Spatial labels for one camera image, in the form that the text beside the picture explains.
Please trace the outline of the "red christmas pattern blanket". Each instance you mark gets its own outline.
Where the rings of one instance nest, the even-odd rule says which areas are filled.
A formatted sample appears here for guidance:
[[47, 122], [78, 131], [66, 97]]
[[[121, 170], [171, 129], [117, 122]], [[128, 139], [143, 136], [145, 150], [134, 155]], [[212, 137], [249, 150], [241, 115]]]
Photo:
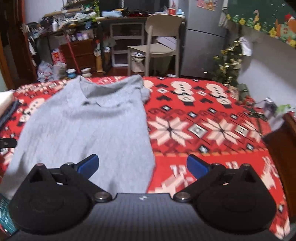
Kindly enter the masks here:
[[[119, 82], [127, 77], [88, 78], [98, 85]], [[262, 123], [259, 133], [248, 111], [226, 87], [213, 81], [181, 78], [142, 77], [150, 91], [144, 103], [154, 170], [146, 192], [175, 194], [194, 182], [186, 168], [190, 154], [208, 163], [237, 169], [249, 163], [273, 196], [277, 213], [270, 231], [283, 239], [290, 233], [287, 202], [280, 176], [262, 140], [269, 131]], [[14, 94], [20, 108], [1, 131], [4, 138], [20, 137], [25, 123], [49, 98], [69, 81], [53, 81], [20, 87]], [[2, 153], [1, 182], [15, 149]]]

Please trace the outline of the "dark desk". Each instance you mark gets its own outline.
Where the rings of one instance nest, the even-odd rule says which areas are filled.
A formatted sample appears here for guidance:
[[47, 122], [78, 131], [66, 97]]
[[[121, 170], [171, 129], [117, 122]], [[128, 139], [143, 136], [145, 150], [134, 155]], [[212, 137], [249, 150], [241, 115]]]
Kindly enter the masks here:
[[[163, 58], [175, 56], [175, 75], [179, 76], [180, 64], [180, 27], [185, 23], [183, 16], [154, 14], [146, 17], [126, 17], [126, 18], [102, 18], [97, 21], [97, 35], [100, 40], [100, 50], [103, 51], [107, 44], [103, 42], [105, 30], [109, 31], [110, 25], [115, 23], [140, 22], [144, 23], [144, 44], [128, 46], [127, 49], [127, 74], [130, 75], [132, 69], [132, 58], [144, 60], [145, 76], [149, 76], [149, 64], [152, 58]], [[102, 56], [103, 71], [107, 73], [112, 66], [112, 53], [110, 60]]]

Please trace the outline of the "folded white towel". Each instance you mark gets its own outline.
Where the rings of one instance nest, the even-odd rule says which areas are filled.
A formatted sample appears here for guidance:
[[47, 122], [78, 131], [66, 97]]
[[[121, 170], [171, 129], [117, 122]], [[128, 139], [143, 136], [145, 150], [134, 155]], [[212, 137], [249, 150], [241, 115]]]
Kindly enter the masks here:
[[0, 92], [0, 116], [13, 103], [15, 97], [11, 91]]

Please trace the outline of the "red wrapped gift box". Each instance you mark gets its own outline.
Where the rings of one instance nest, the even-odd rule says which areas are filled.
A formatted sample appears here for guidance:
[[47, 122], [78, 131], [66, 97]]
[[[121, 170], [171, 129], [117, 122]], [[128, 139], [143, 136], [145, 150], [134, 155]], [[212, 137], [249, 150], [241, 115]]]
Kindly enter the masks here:
[[243, 107], [248, 111], [248, 116], [255, 121], [254, 126], [256, 127], [256, 129], [258, 130], [259, 133], [263, 133], [262, 132], [262, 123], [267, 123], [268, 119], [265, 115], [265, 113], [263, 112], [262, 108], [258, 108], [256, 107], [257, 102], [255, 102], [255, 100], [250, 97], [247, 96], [245, 97], [242, 101], [241, 104], [243, 105]]

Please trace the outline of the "wooden drawer chest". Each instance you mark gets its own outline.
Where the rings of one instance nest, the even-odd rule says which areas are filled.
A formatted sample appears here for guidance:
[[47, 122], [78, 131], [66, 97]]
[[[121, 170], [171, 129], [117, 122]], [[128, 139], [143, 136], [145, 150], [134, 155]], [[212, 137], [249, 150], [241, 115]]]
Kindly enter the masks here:
[[[70, 42], [70, 46], [80, 70], [91, 68], [92, 72], [96, 71], [96, 60], [93, 53], [94, 43], [92, 39]], [[60, 45], [59, 49], [65, 58], [67, 68], [78, 70], [72, 57], [69, 45]]]

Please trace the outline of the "small christmas tree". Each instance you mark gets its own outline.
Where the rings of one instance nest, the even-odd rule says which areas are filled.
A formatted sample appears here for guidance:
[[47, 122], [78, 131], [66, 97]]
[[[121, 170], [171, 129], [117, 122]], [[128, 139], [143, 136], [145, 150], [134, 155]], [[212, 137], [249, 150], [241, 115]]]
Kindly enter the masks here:
[[242, 47], [239, 39], [213, 57], [214, 70], [212, 80], [225, 86], [238, 85], [238, 76], [242, 63]]

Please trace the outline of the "wall power outlet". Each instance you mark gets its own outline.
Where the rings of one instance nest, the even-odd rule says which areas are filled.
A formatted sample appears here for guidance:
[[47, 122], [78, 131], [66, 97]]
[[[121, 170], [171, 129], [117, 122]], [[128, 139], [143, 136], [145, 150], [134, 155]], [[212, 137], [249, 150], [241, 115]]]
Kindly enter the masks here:
[[270, 99], [268, 97], [265, 100], [264, 109], [267, 110], [267, 111], [269, 111], [272, 114], [275, 114], [276, 111], [277, 111], [277, 109], [278, 109], [278, 106], [276, 105], [276, 103], [272, 99]]

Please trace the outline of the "folded blue jeans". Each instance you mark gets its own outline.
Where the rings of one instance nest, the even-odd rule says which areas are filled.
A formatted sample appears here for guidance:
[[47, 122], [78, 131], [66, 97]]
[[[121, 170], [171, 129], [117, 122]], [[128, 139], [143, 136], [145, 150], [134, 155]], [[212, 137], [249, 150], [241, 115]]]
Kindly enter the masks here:
[[8, 120], [11, 118], [13, 113], [18, 109], [20, 102], [15, 100], [11, 103], [11, 105], [4, 111], [0, 118], [0, 129], [2, 130]]

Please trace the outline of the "green christmas wall banner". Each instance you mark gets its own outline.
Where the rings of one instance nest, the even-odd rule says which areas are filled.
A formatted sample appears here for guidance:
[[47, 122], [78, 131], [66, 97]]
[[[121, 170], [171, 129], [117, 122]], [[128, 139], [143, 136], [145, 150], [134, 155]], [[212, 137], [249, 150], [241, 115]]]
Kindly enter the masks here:
[[295, 9], [286, 1], [228, 1], [227, 20], [295, 48]]

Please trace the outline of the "black monitor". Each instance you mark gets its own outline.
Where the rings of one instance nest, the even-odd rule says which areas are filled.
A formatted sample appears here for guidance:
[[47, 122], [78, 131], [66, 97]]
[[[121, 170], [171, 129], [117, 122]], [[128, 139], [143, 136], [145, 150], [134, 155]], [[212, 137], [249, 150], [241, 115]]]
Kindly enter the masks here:
[[149, 13], [162, 11], [164, 7], [168, 7], [169, 0], [124, 0], [120, 1], [125, 8], [129, 10], [142, 10]]

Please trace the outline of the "red mug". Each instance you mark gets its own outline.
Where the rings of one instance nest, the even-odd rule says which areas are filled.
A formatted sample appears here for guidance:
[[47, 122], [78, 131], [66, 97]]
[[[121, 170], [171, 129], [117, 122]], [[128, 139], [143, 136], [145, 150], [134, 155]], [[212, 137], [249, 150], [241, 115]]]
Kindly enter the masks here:
[[176, 9], [175, 8], [169, 8], [168, 13], [169, 13], [169, 15], [175, 15], [176, 14]]

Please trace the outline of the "grey refrigerator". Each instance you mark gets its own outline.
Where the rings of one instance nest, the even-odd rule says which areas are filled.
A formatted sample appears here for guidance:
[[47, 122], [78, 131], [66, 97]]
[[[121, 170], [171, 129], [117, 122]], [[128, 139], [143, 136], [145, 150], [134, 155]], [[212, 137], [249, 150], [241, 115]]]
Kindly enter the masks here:
[[219, 26], [223, 1], [179, 1], [186, 17], [181, 75], [210, 77], [214, 56], [224, 48], [226, 29]]

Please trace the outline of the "green cutting mat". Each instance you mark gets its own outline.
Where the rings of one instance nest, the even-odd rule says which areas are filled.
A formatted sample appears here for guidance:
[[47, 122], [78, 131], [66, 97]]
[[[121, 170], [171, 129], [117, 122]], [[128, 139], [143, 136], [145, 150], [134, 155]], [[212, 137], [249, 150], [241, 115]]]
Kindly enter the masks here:
[[10, 201], [1, 194], [1, 199], [0, 199], [1, 230], [3, 230], [7, 235], [12, 235], [16, 232], [16, 228], [9, 215], [9, 203]]

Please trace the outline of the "white drawer unit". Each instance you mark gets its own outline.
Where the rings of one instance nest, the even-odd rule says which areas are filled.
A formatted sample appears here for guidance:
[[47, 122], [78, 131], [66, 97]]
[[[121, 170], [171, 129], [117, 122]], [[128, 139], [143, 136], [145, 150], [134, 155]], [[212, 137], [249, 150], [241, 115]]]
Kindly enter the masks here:
[[126, 22], [110, 25], [110, 37], [115, 40], [111, 48], [111, 59], [113, 67], [127, 67], [128, 46], [144, 44], [144, 23]]

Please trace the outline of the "grey polo shirt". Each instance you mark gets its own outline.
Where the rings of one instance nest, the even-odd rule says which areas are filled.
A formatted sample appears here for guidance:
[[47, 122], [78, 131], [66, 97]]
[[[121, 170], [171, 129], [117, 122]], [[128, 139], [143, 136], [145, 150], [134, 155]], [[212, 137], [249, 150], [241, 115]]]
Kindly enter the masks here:
[[112, 195], [144, 193], [154, 170], [144, 103], [150, 91], [133, 75], [98, 85], [83, 77], [46, 100], [25, 123], [1, 182], [12, 198], [37, 163], [58, 168], [96, 154], [91, 181]]

